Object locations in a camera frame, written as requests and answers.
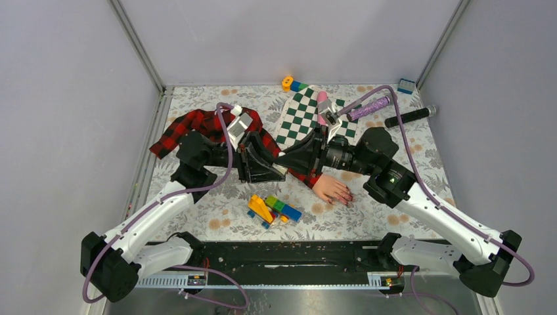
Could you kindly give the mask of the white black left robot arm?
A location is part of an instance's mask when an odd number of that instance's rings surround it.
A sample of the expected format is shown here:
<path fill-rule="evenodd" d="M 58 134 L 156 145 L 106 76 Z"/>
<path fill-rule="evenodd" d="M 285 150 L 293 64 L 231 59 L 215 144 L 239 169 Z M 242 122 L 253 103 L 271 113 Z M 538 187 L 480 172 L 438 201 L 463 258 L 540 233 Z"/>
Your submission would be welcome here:
<path fill-rule="evenodd" d="M 80 272 L 85 277 L 86 303 L 103 298 L 117 302 L 139 280 L 169 267 L 200 267 L 203 251 L 183 236 L 153 247 L 147 243 L 170 219 L 224 183 L 232 169 L 237 169 L 242 182 L 250 183 L 283 181 L 287 173 L 257 131 L 238 137 L 225 133 L 223 143 L 192 131 L 180 139 L 177 157 L 180 165 L 170 181 L 138 213 L 103 235 L 90 232 L 82 239 Z"/>

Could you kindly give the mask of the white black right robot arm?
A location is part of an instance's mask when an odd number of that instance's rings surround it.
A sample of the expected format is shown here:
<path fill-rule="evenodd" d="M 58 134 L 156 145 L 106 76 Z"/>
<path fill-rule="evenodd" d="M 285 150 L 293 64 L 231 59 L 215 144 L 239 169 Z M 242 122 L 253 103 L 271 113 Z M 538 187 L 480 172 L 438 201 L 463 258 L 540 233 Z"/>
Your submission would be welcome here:
<path fill-rule="evenodd" d="M 372 199 L 418 219 L 445 240 L 432 243 L 388 233 L 377 248 L 380 267 L 426 268 L 458 278 L 477 294 L 497 295 L 521 244 L 520 235 L 488 228 L 438 198 L 416 172 L 394 160 L 399 148 L 384 128 L 368 128 L 354 145 L 343 136 L 327 140 L 326 135 L 325 127 L 313 129 L 276 162 L 306 176 L 323 167 L 365 175 L 363 188 Z"/>

